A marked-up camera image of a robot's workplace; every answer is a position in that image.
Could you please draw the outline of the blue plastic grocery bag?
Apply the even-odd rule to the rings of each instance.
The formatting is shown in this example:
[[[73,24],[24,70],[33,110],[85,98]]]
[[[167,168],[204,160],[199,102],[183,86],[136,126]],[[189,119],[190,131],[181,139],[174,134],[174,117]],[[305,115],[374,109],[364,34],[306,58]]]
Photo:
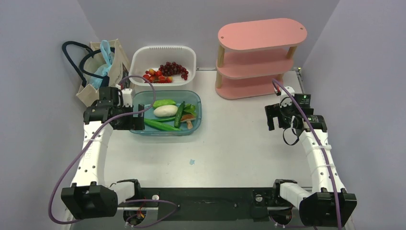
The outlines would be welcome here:
[[[114,51],[112,51],[112,47],[107,40],[101,41],[100,51],[105,63],[98,67],[98,69],[94,72],[94,75],[98,75],[101,78],[95,76],[90,77],[90,85],[96,90],[98,90],[100,87],[108,86],[110,81],[108,74],[113,66],[115,56]]]

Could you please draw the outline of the beige canvas tote bag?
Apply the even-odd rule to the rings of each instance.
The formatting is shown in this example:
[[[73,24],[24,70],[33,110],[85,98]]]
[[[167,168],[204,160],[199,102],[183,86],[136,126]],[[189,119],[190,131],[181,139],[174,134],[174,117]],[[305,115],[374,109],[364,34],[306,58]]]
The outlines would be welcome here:
[[[88,52],[79,64],[76,64],[70,57],[67,50],[68,45],[78,46]],[[123,78],[129,76],[130,62],[118,39],[103,40],[99,43],[91,42],[89,45],[66,41],[61,49],[81,80],[76,97],[86,107],[98,100],[101,87],[114,87],[117,84],[123,88],[134,87],[129,79],[122,81]]]

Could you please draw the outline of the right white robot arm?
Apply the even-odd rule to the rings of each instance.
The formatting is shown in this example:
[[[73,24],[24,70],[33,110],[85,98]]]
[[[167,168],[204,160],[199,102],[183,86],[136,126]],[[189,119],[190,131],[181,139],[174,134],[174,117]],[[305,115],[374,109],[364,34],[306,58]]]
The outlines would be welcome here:
[[[312,191],[301,188],[296,181],[277,179],[271,191],[271,200],[281,206],[286,202],[298,208],[304,225],[343,226],[357,205],[356,196],[348,193],[341,182],[331,156],[326,122],[315,115],[309,106],[302,117],[294,104],[265,107],[269,130],[274,130],[273,119],[283,130],[292,129],[307,158],[312,180]]]

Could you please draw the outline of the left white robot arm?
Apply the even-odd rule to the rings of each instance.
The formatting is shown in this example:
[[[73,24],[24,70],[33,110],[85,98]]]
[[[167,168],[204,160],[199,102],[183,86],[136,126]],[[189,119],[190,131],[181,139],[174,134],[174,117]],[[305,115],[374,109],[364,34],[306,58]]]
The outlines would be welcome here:
[[[101,87],[99,99],[83,114],[83,153],[71,186],[63,188],[61,199],[75,219],[113,217],[119,204],[137,206],[143,193],[137,179],[106,184],[104,167],[110,137],[115,130],[143,130],[144,105],[133,106],[132,89]]]

